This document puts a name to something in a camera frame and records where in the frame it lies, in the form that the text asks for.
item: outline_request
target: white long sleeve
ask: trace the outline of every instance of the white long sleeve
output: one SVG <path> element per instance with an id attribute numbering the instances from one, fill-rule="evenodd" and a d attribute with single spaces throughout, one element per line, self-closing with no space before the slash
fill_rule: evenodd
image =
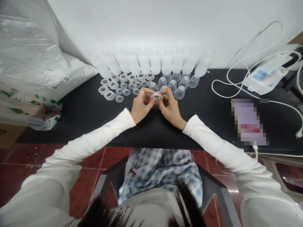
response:
<path id="1" fill-rule="evenodd" d="M 114 120 L 57 149 L 0 209 L 0 226 L 77 225 L 78 221 L 69 216 L 69 192 L 79 176 L 78 163 L 135 125 L 124 109 Z"/>
<path id="2" fill-rule="evenodd" d="M 236 175 L 244 227 L 303 226 L 303 212 L 256 159 L 221 139 L 197 115 L 188 121 L 183 133 Z"/>

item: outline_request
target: blue checkered fabric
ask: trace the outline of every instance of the blue checkered fabric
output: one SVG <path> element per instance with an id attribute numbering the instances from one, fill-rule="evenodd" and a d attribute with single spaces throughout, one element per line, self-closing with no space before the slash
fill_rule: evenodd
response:
<path id="1" fill-rule="evenodd" d="M 176 191 L 176 178 L 184 181 L 201 207 L 202 180 L 190 150 L 142 148 L 119 189 L 118 204 L 152 188 Z"/>

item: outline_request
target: dark hair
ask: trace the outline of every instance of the dark hair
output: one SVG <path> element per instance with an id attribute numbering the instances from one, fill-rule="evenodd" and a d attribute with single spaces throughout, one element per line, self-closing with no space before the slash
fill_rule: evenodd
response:
<path id="1" fill-rule="evenodd" d="M 205 227 L 202 213 L 189 188 L 182 180 L 177 179 L 175 183 L 178 188 L 176 200 L 184 223 L 179 223 L 175 216 L 171 216 L 167 221 L 168 227 Z M 131 213 L 126 218 L 123 218 L 124 212 L 117 213 L 112 209 L 108 209 L 103 200 L 98 196 L 91 202 L 89 210 L 77 227 L 134 227 L 134 222 L 128 223 L 130 215 Z"/>

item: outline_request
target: table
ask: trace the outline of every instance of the table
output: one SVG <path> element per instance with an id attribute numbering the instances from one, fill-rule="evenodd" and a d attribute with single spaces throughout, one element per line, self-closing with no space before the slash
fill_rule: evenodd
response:
<path id="1" fill-rule="evenodd" d="M 200 79 L 196 88 L 188 88 L 185 97 L 179 100 L 181 116 L 187 121 L 194 114 L 221 138 L 233 143 L 237 141 L 234 116 L 231 114 L 230 100 L 216 95 L 211 89 L 214 79 L 227 82 L 227 69 L 210 69 Z M 230 80 L 240 82 L 246 70 L 230 72 Z M 99 94 L 102 77 L 98 74 L 66 95 L 62 103 L 62 116 L 50 131 L 35 131 L 28 128 L 19 138 L 19 143 L 61 143 L 76 139 L 114 119 L 125 107 L 132 108 L 135 95 L 124 97 L 124 101 L 107 101 Z M 235 94 L 234 86 L 216 83 L 215 90 L 224 96 Z M 236 98 L 252 98 L 241 91 Z M 281 87 L 262 96 L 270 100 L 294 105 L 290 95 Z M 259 146 L 260 153 L 303 155 L 303 139 L 296 139 L 295 133 L 301 127 L 299 115 L 291 108 L 276 103 L 257 105 L 260 119 L 269 138 L 268 146 Z M 114 138 L 107 146 L 203 149 L 182 131 L 172 126 L 158 109 L 152 109 L 136 127 L 126 130 Z M 251 146 L 237 145 L 245 152 L 253 152 Z"/>

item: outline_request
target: white wall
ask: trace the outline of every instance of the white wall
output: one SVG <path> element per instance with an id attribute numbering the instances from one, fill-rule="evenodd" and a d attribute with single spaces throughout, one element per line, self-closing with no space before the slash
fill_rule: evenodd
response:
<path id="1" fill-rule="evenodd" d="M 49 0 L 56 15 L 61 48 L 85 61 L 99 49 L 176 47 L 211 48 L 211 68 L 230 66 L 238 50 L 272 21 L 283 24 L 283 48 L 303 31 L 303 0 Z M 273 24 L 243 56 L 273 43 Z M 246 61 L 249 65 L 266 53 Z"/>

